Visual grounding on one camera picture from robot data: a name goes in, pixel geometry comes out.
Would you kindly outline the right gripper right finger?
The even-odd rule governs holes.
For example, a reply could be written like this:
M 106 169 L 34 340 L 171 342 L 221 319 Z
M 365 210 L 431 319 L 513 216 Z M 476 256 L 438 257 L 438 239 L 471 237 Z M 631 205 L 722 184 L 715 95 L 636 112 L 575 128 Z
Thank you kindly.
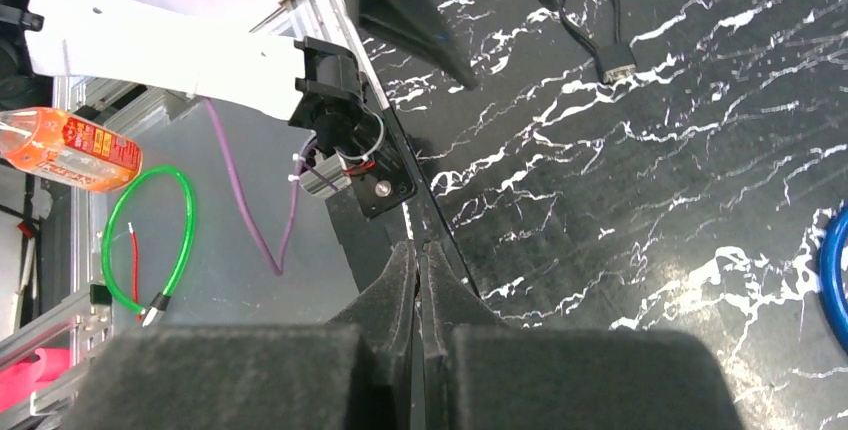
M 717 359 L 670 330 L 521 329 L 457 278 L 441 245 L 420 270 L 430 429 L 740 429 Z

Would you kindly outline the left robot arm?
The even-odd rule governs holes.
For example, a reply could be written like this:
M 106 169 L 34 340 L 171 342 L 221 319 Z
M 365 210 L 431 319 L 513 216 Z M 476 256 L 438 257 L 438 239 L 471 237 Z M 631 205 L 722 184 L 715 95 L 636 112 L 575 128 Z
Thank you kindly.
M 1 107 L 44 105 L 46 82 L 95 77 L 235 103 L 289 121 L 308 77 L 304 41 L 263 36 L 283 0 L 1 0 Z M 450 75 L 476 85 L 432 0 L 359 0 L 354 15 Z

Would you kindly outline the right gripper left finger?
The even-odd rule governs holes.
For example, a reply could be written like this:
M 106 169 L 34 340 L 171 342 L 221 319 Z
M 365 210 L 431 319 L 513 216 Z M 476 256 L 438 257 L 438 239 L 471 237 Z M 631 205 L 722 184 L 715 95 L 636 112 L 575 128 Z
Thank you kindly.
M 65 429 L 406 429 L 416 251 L 323 324 L 166 326 L 115 337 Z

